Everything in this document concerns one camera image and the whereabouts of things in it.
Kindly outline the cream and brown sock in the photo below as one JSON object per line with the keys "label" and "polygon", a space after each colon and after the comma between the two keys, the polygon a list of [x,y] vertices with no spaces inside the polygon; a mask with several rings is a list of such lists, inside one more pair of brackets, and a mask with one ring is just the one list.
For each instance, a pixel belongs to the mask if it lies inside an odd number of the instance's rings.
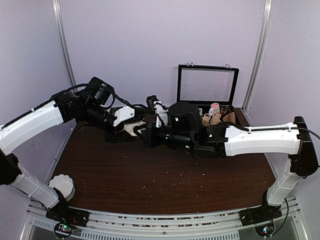
{"label": "cream and brown sock", "polygon": [[128,133],[132,137],[137,137],[138,135],[134,132],[135,127],[139,127],[144,125],[146,122],[143,120],[139,120],[132,123],[125,123],[123,126],[123,130]]}

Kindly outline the tan brown ribbed sock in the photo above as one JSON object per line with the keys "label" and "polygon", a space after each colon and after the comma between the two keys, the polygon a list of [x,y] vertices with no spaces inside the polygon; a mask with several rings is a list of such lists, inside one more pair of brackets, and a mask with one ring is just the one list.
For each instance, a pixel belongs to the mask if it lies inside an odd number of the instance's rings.
{"label": "tan brown ribbed sock", "polygon": [[225,114],[223,117],[222,117],[222,122],[223,123],[233,123],[235,124],[236,123],[236,114],[235,112],[229,112],[227,114]]}

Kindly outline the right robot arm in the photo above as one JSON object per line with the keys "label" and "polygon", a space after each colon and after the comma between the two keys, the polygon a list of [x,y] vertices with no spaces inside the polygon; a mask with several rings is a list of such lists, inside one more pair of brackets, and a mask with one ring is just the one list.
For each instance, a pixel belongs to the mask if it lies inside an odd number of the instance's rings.
{"label": "right robot arm", "polygon": [[288,159],[275,183],[265,191],[259,220],[268,220],[299,181],[314,174],[319,163],[311,138],[313,132],[301,116],[282,125],[243,127],[233,122],[203,126],[199,108],[188,102],[165,107],[158,100],[147,100],[156,121],[148,123],[143,135],[145,147],[166,145],[185,148],[206,158],[234,157],[244,154],[282,153]]}

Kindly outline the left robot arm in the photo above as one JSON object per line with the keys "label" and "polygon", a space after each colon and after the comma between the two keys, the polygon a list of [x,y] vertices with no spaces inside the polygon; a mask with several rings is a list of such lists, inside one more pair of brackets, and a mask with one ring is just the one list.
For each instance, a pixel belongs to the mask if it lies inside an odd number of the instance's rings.
{"label": "left robot arm", "polygon": [[93,77],[52,95],[48,100],[0,127],[0,183],[13,186],[37,199],[61,222],[72,218],[72,211],[62,193],[28,173],[13,151],[38,134],[68,123],[86,122],[115,133],[135,117],[137,107],[119,97],[114,88]]}

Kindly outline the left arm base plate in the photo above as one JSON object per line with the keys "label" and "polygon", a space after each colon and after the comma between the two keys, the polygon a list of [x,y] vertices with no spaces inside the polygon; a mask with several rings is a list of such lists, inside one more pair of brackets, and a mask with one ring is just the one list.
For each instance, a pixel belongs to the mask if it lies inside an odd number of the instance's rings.
{"label": "left arm base plate", "polygon": [[60,223],[76,227],[86,227],[90,213],[85,210],[69,208],[66,213],[54,213],[51,209],[46,212],[45,217]]}

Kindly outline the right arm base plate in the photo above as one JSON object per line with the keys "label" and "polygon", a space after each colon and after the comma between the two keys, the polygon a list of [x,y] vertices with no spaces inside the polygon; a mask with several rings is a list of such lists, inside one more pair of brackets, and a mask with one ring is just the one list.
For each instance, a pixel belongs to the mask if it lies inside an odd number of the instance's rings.
{"label": "right arm base plate", "polygon": [[239,213],[242,226],[256,225],[282,216],[279,206],[258,206],[241,210]]}

